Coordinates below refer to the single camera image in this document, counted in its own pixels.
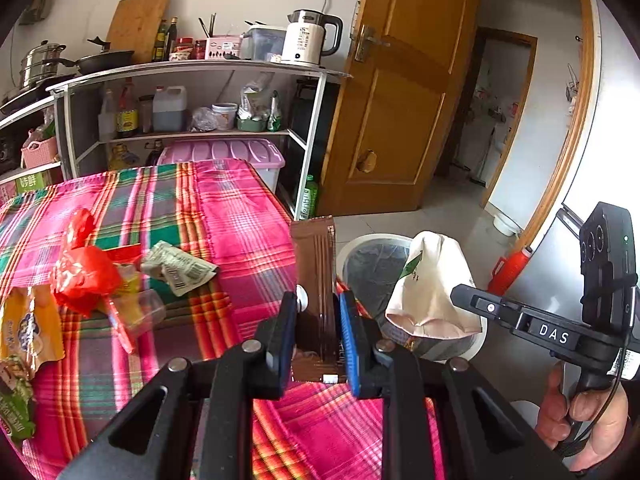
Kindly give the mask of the person's right hand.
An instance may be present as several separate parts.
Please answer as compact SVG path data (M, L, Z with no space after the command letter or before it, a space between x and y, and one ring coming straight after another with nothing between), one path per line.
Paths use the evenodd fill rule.
M610 395L608 390L588 390L567 402L562 395L564 378L562 362L550 370L547 390L542 400L535 431L548 448L556 448L570 434L571 418L576 422L592 422ZM570 471L584 471L610 456L623 441L628 419L628 398L622 385L616 389L610 404L592 428L590 437L570 464Z

